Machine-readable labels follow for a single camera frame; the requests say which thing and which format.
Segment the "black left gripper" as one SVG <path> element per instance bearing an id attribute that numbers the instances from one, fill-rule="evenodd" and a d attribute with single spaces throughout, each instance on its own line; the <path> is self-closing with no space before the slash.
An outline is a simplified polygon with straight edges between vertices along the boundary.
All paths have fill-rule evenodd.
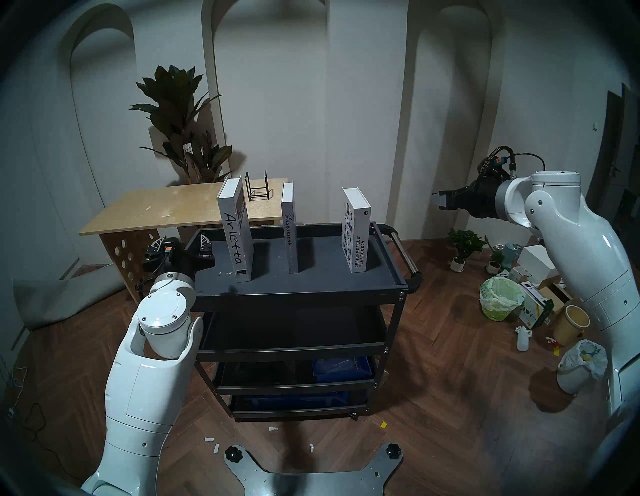
<path id="1" fill-rule="evenodd" d="M 199 235 L 195 250 L 188 251 L 179 240 L 156 239 L 145 251 L 145 283 L 165 273 L 181 273 L 194 279 L 197 272 L 215 267 L 212 242 L 206 235 Z"/>

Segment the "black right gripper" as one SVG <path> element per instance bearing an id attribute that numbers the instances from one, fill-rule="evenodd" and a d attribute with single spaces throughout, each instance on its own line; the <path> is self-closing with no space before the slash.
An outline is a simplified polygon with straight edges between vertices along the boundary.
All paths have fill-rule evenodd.
<path id="1" fill-rule="evenodd" d="M 464 210 L 478 219 L 501 219 L 502 215 L 496 207 L 496 195 L 502 183 L 503 173 L 479 175 L 470 185 L 470 190 L 455 189 L 433 193 L 433 203 L 443 211 Z"/>

